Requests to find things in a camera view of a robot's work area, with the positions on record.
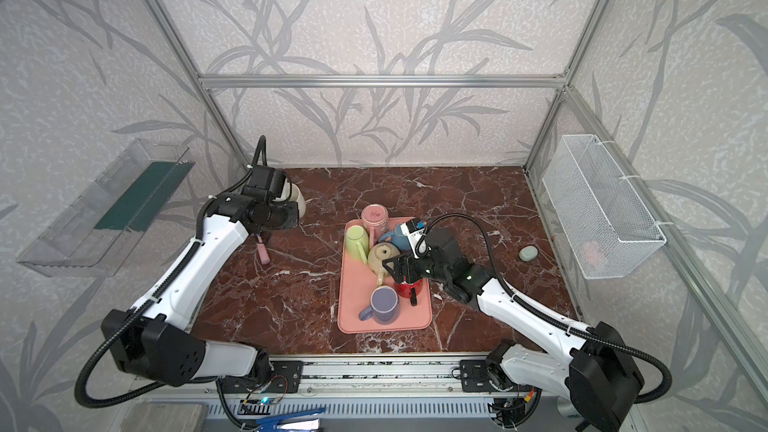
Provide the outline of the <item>light green mug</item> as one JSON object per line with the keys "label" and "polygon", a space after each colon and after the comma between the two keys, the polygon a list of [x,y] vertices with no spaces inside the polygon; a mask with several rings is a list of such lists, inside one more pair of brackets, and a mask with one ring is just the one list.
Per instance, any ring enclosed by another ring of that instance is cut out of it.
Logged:
{"label": "light green mug", "polygon": [[352,225],[345,232],[345,250],[356,261],[368,264],[369,235],[361,225]]}

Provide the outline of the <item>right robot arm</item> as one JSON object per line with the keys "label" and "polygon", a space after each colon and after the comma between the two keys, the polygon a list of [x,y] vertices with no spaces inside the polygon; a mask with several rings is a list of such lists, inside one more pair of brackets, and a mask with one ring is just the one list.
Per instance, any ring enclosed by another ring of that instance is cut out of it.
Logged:
{"label": "right robot arm", "polygon": [[666,395],[669,368],[656,357],[625,344],[605,322],[573,320],[510,285],[496,262],[470,261],[451,233],[436,222],[413,218],[397,225],[408,247],[383,266],[396,283],[421,279],[442,284],[454,300],[512,327],[536,350],[507,341],[486,358],[488,376],[506,391],[528,385],[556,394],[580,417],[580,430],[617,431],[631,408]]}

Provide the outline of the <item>pink plastic tray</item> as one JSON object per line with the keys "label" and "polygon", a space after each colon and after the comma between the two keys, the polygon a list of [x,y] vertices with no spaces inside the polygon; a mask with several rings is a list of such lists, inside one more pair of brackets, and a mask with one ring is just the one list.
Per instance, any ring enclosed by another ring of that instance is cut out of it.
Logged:
{"label": "pink plastic tray", "polygon": [[358,241],[345,240],[339,289],[337,323],[345,334],[420,330],[432,322],[427,284],[414,300],[395,293],[392,277],[379,279],[361,259]]}

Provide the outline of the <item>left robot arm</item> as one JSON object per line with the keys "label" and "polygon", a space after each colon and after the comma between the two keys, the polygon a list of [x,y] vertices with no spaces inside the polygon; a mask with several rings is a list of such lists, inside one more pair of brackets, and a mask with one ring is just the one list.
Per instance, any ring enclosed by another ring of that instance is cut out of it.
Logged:
{"label": "left robot arm", "polygon": [[[253,234],[297,227],[302,203],[286,174],[266,165],[251,166],[240,183],[210,197],[198,213],[194,236],[171,267],[131,308],[112,310],[102,321],[105,340],[76,379],[76,402],[106,408],[163,386],[225,377],[241,377],[255,387],[268,384],[274,372],[265,349],[199,339],[187,328],[229,257]],[[88,380],[105,354],[120,371],[146,378],[148,385],[111,398],[90,396]]]}

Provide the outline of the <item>white mug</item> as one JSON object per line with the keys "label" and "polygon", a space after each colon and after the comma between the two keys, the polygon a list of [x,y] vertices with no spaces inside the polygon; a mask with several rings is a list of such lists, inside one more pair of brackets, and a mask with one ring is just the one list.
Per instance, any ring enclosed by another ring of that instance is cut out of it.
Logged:
{"label": "white mug", "polygon": [[288,202],[295,202],[298,206],[298,217],[302,219],[306,214],[306,201],[300,188],[294,183],[287,181],[283,187],[281,199]]}

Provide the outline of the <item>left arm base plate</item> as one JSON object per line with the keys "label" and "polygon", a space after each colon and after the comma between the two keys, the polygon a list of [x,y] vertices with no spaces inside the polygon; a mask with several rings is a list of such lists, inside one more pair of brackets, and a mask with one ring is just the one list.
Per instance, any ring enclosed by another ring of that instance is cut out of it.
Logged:
{"label": "left arm base plate", "polygon": [[225,394],[268,393],[295,394],[298,392],[304,363],[300,360],[281,360],[270,363],[265,378],[225,377],[222,389]]}

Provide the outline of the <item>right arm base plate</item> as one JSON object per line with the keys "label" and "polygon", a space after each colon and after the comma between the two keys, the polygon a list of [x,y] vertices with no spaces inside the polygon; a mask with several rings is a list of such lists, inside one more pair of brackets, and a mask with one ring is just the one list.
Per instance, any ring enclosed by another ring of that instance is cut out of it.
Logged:
{"label": "right arm base plate", "polygon": [[459,362],[459,380],[464,393],[497,393],[484,359],[465,359]]}

